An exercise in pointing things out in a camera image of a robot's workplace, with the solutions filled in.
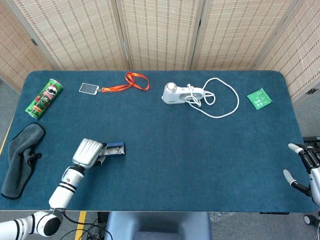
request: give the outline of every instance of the yellow tape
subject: yellow tape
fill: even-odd
[[[79,214],[79,220],[78,222],[79,223],[84,223],[85,220],[86,220],[86,214],[87,212],[86,211],[81,211],[80,214]],[[82,225],[82,224],[78,224],[78,226],[76,227],[77,228],[77,231],[75,232],[75,237],[74,237],[74,240],[81,240],[82,237],[81,235],[83,234],[83,229],[84,229],[85,225]]]
[[[5,146],[7,137],[8,137],[8,133],[9,133],[9,130],[10,130],[10,128],[11,128],[12,120],[11,120],[11,122],[10,122],[8,131],[6,131],[6,135],[5,135],[4,139],[3,139],[3,142],[2,142],[2,145],[1,145],[1,148],[0,148],[0,155],[1,155],[1,153],[2,153],[2,150],[4,149],[4,146]]]

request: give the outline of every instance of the green card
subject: green card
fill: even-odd
[[[272,103],[272,100],[270,99],[270,97],[268,96],[268,94],[265,92],[263,88],[249,94],[247,97],[251,101],[255,109],[257,110]]]

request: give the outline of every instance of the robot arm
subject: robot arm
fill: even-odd
[[[289,143],[288,147],[301,157],[309,176],[309,187],[298,183],[286,169],[283,170],[285,179],[290,186],[311,197],[313,202],[320,206],[320,150],[311,146],[293,143]]]
[[[84,178],[84,171],[94,165],[101,165],[106,150],[107,144],[83,139],[73,156],[74,165],[65,170],[61,182],[49,199],[50,212],[38,211],[26,218],[0,223],[1,240],[24,240],[30,234],[43,237],[55,234],[63,221],[62,212],[66,210]]]

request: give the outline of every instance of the blue tablecloth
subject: blue tablecloth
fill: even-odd
[[[302,183],[308,176],[288,143],[302,143],[284,77],[275,71],[141,71],[150,90],[80,93],[81,84],[125,84],[124,71],[37,71],[26,79],[4,150],[0,183],[8,169],[8,142],[32,122],[46,129],[36,148],[42,153],[18,200],[0,197],[2,210],[46,210],[48,200],[83,138],[125,142],[126,155],[109,157],[85,172],[69,210],[308,212],[312,200],[289,186],[283,169]],[[218,77],[239,94],[238,110],[212,119],[188,104],[168,105],[161,96],[167,82],[202,87]],[[24,112],[50,78],[63,84],[41,119]],[[263,88],[273,103],[256,110],[248,94]],[[211,82],[214,106],[222,115],[237,100]]]

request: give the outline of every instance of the green can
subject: green can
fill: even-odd
[[[39,119],[44,111],[49,107],[50,103],[61,92],[63,86],[57,80],[50,78],[49,82],[24,110],[27,114],[35,119]]]

